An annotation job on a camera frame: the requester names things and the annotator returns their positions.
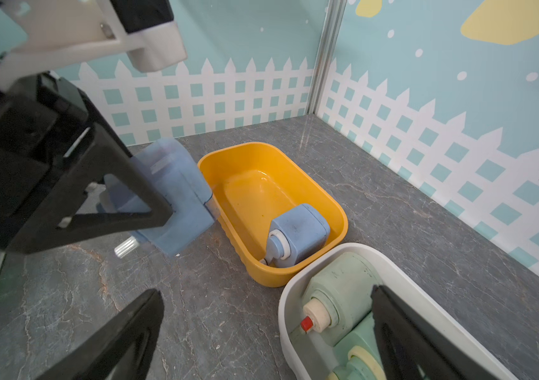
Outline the pale green round sharpener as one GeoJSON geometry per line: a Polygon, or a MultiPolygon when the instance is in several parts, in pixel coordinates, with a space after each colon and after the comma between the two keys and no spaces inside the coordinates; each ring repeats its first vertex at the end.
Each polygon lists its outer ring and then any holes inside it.
{"type": "Polygon", "coordinates": [[[345,252],[309,281],[302,297],[311,329],[334,347],[372,309],[372,290],[383,284],[363,256],[345,252]]]}

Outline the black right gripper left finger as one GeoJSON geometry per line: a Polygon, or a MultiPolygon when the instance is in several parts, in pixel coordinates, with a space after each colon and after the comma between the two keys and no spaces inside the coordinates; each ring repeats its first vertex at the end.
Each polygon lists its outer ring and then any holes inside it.
{"type": "Polygon", "coordinates": [[[161,292],[148,289],[39,378],[145,379],[163,316],[161,292]]]}

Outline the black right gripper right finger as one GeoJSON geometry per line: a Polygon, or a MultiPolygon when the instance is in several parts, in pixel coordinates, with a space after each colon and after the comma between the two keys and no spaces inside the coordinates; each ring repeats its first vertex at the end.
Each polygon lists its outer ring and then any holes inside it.
{"type": "Polygon", "coordinates": [[[371,294],[374,332],[388,379],[495,379],[385,285],[371,294]]]}

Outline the green pencil sharpener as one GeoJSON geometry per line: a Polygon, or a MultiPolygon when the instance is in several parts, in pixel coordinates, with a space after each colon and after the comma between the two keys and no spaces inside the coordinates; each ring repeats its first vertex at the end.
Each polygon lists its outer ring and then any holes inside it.
{"type": "Polygon", "coordinates": [[[386,379],[375,338],[372,313],[364,317],[335,346],[338,365],[326,379],[386,379]]]}

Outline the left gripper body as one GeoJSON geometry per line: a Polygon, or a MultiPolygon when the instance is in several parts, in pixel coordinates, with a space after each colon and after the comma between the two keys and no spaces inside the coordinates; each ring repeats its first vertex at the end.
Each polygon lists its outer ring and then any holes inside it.
{"type": "Polygon", "coordinates": [[[0,91],[0,251],[42,252],[60,246],[41,204],[72,166],[68,150],[90,127],[90,98],[48,72],[0,91]]]}

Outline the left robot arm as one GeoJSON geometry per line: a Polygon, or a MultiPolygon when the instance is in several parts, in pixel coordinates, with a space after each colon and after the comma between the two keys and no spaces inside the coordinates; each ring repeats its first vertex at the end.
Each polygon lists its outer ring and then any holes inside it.
{"type": "Polygon", "coordinates": [[[8,253],[163,225],[173,208],[131,158],[90,98],[68,80],[43,72],[0,90],[0,269],[8,253]],[[106,175],[147,210],[80,214],[106,175]]]}

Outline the yellow plastic storage box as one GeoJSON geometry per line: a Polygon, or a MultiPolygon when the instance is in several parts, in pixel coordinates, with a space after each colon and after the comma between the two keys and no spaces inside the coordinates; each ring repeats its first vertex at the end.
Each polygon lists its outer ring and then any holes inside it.
{"type": "Polygon", "coordinates": [[[280,288],[298,272],[340,244],[349,229],[342,206],[291,158],[273,145],[247,142],[205,155],[198,167],[218,204],[218,221],[250,277],[280,288]],[[301,204],[315,208],[328,222],[325,245],[290,268],[261,263],[270,223],[301,204]]]}

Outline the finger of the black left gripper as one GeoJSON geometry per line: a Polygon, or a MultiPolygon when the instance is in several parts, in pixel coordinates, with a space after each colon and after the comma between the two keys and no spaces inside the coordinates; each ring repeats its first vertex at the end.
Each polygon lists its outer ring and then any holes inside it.
{"type": "Polygon", "coordinates": [[[82,133],[66,169],[51,169],[9,216],[0,216],[0,251],[30,254],[118,232],[162,226],[173,214],[105,128],[82,133]],[[81,214],[87,188],[112,175],[147,205],[145,212],[81,214]]]}

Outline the blue pencil sharpener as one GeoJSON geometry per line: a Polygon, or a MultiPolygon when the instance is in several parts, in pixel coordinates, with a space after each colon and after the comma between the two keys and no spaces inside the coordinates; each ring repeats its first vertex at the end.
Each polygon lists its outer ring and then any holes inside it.
{"type": "Polygon", "coordinates": [[[159,139],[133,155],[131,162],[164,197],[173,214],[163,226],[131,231],[131,237],[114,253],[122,258],[148,242],[167,256],[176,256],[220,215],[213,192],[177,139],[159,139]]]}
{"type": "Polygon", "coordinates": [[[260,262],[290,268],[309,258],[326,244],[330,226],[310,204],[301,204],[270,223],[266,253],[260,262]]]}

